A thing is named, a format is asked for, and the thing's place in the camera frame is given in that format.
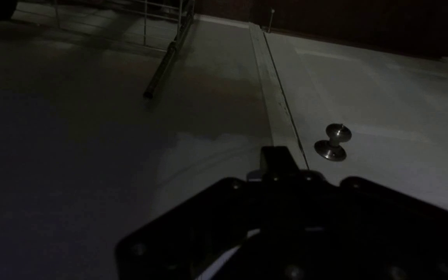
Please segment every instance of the metal knob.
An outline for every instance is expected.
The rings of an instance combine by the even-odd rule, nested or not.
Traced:
[[[343,161],[347,158],[347,153],[340,146],[340,143],[348,142],[352,139],[352,132],[343,124],[330,124],[326,127],[326,134],[329,140],[317,141],[314,145],[316,152],[330,161]]]

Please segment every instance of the dark wall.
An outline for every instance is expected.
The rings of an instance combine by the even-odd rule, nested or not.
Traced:
[[[421,56],[448,56],[448,1],[197,0],[196,12],[273,30]]]

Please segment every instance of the wire rack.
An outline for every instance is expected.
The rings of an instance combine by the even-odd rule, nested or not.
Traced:
[[[166,3],[178,3],[179,7]],[[24,0],[18,3],[11,21],[166,51],[171,42],[181,37],[188,3],[188,0]]]

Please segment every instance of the door knob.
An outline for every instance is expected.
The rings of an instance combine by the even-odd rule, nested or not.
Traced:
[[[343,124],[330,124],[326,127],[329,140],[320,140],[314,144],[316,152],[330,161],[343,161],[347,153],[340,143],[348,142],[352,138],[352,132]]]

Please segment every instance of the metal rack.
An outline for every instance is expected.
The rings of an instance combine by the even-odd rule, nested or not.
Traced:
[[[166,52],[144,94],[152,98],[193,21],[194,0],[178,2],[179,7],[149,0],[21,0],[10,22]]]

